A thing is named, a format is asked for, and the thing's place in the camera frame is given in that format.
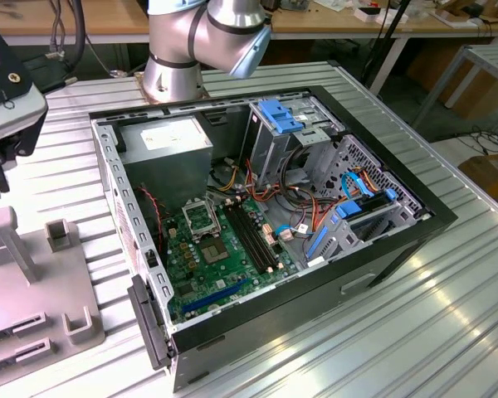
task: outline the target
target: wooden workbench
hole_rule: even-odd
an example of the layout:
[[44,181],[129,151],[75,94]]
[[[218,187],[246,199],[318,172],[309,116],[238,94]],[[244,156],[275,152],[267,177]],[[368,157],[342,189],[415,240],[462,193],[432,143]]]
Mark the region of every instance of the wooden workbench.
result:
[[[93,42],[147,42],[148,18],[135,0],[82,0],[86,30]],[[62,20],[67,43],[74,42],[74,16],[66,0],[61,1]],[[14,8],[0,10],[17,12],[16,19],[0,13],[0,34],[10,45],[47,45],[54,13],[47,0],[15,2]]]
[[[94,43],[137,43],[149,41],[148,18],[136,0],[83,0],[86,30]],[[47,0],[17,2],[11,10],[22,14],[21,19],[0,14],[0,33],[10,45],[47,45],[53,23],[53,11]],[[73,43],[74,18],[63,1],[63,22],[66,27],[66,43]],[[380,25],[362,22],[353,11],[335,12],[312,2],[308,12],[277,10],[271,25],[273,39],[354,39],[375,38]],[[494,37],[498,44],[498,24],[489,32],[485,28],[465,27],[454,29],[428,16],[421,21],[408,21],[393,34],[394,42],[385,62],[378,72],[371,91],[377,94],[400,56],[408,39],[419,37]]]
[[[273,33],[275,38],[319,38],[318,35],[323,33],[325,38],[338,38],[332,34],[345,34],[347,38],[352,35],[368,34],[378,35],[380,25],[377,22],[363,22],[354,15],[354,11],[345,8],[340,12],[330,10],[326,7],[312,2],[307,12],[295,12],[286,10],[277,10],[272,18]],[[492,25],[493,36],[498,36],[498,24]],[[428,15],[420,21],[409,20],[401,24],[395,31],[395,36],[411,34],[414,36],[429,35],[450,35],[455,37],[477,36],[477,27],[453,28],[442,23],[435,17]],[[488,28],[482,28],[480,35],[489,36],[491,33]]]

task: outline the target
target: green circuit board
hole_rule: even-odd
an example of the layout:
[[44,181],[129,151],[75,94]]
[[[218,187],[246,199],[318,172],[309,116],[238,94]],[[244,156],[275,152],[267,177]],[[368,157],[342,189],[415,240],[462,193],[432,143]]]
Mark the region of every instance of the green circuit board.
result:
[[[251,198],[244,201],[242,209],[251,217],[263,217]],[[213,311],[223,304],[279,282],[298,272],[295,261],[279,242],[280,248],[271,250],[271,253],[276,256],[276,261],[280,262],[283,268],[274,269],[271,273],[259,274],[227,220],[225,208],[215,206],[214,211],[221,226],[220,236],[216,238],[203,237],[204,239],[198,242],[192,239],[182,211],[172,218],[163,220],[163,223],[166,222],[168,225],[176,225],[177,231],[175,237],[169,238],[166,264],[168,276],[174,289],[174,297],[169,301],[169,309],[175,323],[181,323],[199,314]],[[206,225],[207,221],[202,220],[199,223]],[[260,231],[261,227],[255,226],[255,228],[258,230],[259,236],[264,239],[264,233]],[[214,260],[213,264],[208,264],[211,259]],[[185,305],[195,303],[199,299],[209,298],[211,294],[217,294],[217,292],[229,288],[237,290],[236,293],[213,300],[191,312],[185,312],[183,309]]]

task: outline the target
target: slotted metal surface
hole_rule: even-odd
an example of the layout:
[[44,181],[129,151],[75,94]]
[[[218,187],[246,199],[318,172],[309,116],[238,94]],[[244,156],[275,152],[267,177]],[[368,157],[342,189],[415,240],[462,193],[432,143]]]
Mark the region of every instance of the slotted metal surface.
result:
[[[498,396],[498,207],[341,69],[259,68],[204,76],[213,96],[323,85],[459,219],[390,280],[226,366],[178,396]],[[50,96],[38,149],[11,177],[21,231],[78,223],[106,341],[0,388],[4,396],[158,396],[126,288],[127,265],[104,200],[87,112],[143,104],[131,79],[82,82]],[[339,302],[339,292],[329,300]]]
[[468,46],[464,55],[498,79],[498,46]]

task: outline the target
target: yellow wire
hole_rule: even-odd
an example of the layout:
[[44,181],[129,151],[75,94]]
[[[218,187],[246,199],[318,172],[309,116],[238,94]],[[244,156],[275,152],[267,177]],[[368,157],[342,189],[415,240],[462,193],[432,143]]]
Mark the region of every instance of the yellow wire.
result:
[[238,172],[238,167],[234,167],[232,170],[231,181],[229,181],[229,183],[225,187],[218,188],[218,190],[221,192],[225,192],[225,191],[228,191],[229,189],[231,189],[231,187],[234,185],[234,181],[236,180],[237,172]]

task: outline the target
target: motherboard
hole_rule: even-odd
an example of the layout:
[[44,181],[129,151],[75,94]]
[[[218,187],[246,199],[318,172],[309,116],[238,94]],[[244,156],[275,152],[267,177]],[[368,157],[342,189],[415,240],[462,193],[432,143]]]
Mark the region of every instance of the motherboard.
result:
[[228,205],[195,201],[163,219],[172,320],[214,311],[299,271],[250,197]]

